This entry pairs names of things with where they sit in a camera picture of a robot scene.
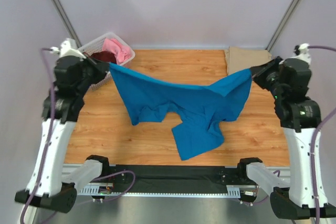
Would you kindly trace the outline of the blue t shirt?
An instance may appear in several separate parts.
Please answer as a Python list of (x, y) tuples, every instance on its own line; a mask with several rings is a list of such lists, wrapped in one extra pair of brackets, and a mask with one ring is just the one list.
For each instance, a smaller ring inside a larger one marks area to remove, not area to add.
[(183, 161), (223, 144), (219, 124), (238, 119), (252, 83), (249, 69), (208, 86), (164, 82), (115, 64), (110, 73), (132, 125), (162, 122), (169, 112), (180, 116), (172, 133)]

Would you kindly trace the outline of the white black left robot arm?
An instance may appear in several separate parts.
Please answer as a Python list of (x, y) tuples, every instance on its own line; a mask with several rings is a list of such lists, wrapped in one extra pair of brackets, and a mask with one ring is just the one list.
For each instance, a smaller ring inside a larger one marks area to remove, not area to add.
[(92, 58), (65, 56), (54, 67), (55, 82), (44, 100), (41, 144), (34, 172), (26, 188), (15, 194), (15, 202), (68, 213), (77, 193), (86, 184), (109, 171), (106, 157), (90, 155), (70, 175), (63, 177), (62, 168), (68, 143), (84, 96), (90, 86), (103, 80), (109, 64)]

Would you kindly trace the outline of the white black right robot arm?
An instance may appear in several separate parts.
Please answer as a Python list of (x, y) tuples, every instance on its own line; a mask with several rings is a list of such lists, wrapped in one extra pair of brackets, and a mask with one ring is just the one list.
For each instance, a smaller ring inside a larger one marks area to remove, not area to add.
[(319, 223), (321, 218), (334, 218), (335, 206), (328, 202), (320, 172), (321, 111), (307, 96), (310, 65), (298, 58), (276, 57), (250, 70), (253, 81), (274, 98), (288, 144), (290, 181), (277, 177), (258, 158), (241, 159), (245, 176), (269, 196), (279, 219), (314, 218)]

